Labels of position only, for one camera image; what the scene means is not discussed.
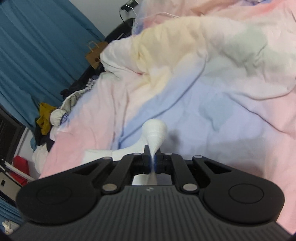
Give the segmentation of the wall socket with charger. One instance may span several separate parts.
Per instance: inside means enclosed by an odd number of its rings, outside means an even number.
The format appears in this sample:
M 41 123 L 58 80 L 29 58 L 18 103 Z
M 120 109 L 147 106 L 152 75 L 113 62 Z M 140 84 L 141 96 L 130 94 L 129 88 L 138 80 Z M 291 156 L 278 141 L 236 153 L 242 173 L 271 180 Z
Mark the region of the wall socket with charger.
M 122 11 L 129 12 L 133 10 L 136 6 L 138 6 L 137 0 L 129 0 L 126 4 L 122 5 L 120 9 Z

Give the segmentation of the mustard yellow garment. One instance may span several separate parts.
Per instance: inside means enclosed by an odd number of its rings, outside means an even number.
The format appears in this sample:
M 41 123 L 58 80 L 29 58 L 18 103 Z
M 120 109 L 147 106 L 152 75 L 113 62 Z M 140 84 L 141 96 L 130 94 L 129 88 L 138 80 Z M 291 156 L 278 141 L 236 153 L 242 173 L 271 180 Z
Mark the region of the mustard yellow garment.
M 50 115 L 57 108 L 45 102 L 39 105 L 39 118 L 36 123 L 41 128 L 42 135 L 46 136 L 51 129 Z

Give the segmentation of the white sweatpants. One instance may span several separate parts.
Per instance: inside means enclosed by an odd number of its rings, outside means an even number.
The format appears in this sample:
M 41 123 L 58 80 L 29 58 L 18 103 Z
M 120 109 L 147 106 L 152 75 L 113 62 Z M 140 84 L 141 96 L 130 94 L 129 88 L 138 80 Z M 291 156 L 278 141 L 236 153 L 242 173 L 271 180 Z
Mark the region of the white sweatpants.
M 154 168 L 154 156 L 163 144 L 166 136 L 167 125 L 161 120 L 150 119 L 142 125 L 142 135 L 135 144 L 120 150 L 87 149 L 84 151 L 81 163 L 86 164 L 103 157 L 111 157 L 113 161 L 119 161 L 127 154 L 143 153 L 144 148 L 147 145 L 149 147 L 149 164 L 152 173 L 136 175 L 133 178 L 132 185 L 156 185 L 157 179 Z

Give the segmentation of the white clothes pile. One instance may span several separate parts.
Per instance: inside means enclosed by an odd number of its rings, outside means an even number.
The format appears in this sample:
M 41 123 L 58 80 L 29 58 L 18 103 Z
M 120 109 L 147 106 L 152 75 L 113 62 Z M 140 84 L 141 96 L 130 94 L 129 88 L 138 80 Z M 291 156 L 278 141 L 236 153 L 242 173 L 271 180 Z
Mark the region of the white clothes pile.
M 32 160 L 39 174 L 42 173 L 48 153 L 55 143 L 55 135 L 58 128 L 67 121 L 70 112 L 83 94 L 92 90 L 97 79 L 98 76 L 94 75 L 87 82 L 76 83 L 73 87 L 62 91 L 62 95 L 65 97 L 64 101 L 60 107 L 51 113 L 50 122 L 52 125 L 46 136 L 42 135 L 41 128 L 38 125 L 36 126 L 34 137 L 37 146 L 33 152 Z

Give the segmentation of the brown paper bag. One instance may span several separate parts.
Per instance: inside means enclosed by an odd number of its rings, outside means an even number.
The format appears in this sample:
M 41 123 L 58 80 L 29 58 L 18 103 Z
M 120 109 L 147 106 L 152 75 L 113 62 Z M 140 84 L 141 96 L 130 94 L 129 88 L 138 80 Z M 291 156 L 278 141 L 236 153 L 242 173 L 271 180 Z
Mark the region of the brown paper bag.
M 107 47 L 107 42 L 99 42 L 96 43 L 94 41 L 89 41 L 87 47 L 89 48 L 89 52 L 85 55 L 85 59 L 88 63 L 93 67 L 93 69 L 97 69 L 100 64 L 100 54 Z

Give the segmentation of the pastel tie-dye duvet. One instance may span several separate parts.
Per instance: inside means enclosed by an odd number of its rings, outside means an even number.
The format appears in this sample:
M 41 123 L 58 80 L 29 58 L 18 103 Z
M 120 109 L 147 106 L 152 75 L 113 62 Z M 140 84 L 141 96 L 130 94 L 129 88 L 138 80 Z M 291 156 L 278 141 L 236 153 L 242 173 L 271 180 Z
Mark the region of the pastel tie-dye duvet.
M 162 120 L 161 146 L 277 184 L 278 222 L 295 232 L 295 1 L 149 1 L 143 29 L 101 53 L 105 71 L 55 135 L 41 177 L 88 149 L 133 145 Z

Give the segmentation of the blue curtain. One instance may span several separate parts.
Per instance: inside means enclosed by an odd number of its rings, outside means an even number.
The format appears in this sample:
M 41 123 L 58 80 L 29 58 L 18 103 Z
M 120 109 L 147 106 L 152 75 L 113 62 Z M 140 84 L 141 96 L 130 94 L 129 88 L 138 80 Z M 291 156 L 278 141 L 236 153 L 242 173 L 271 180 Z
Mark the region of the blue curtain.
M 1 105 L 29 129 L 88 68 L 103 34 L 70 1 L 1 1 Z

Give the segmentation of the red cloth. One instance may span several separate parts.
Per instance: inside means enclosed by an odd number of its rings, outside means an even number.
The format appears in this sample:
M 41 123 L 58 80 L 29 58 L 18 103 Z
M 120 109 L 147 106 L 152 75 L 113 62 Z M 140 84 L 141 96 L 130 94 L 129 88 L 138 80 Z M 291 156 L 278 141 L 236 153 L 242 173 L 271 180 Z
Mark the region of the red cloth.
M 19 171 L 30 176 L 28 161 L 20 156 L 15 156 L 12 161 L 12 165 Z M 21 175 L 17 174 L 15 171 L 10 171 L 9 174 L 21 185 L 25 186 L 28 184 L 28 180 Z

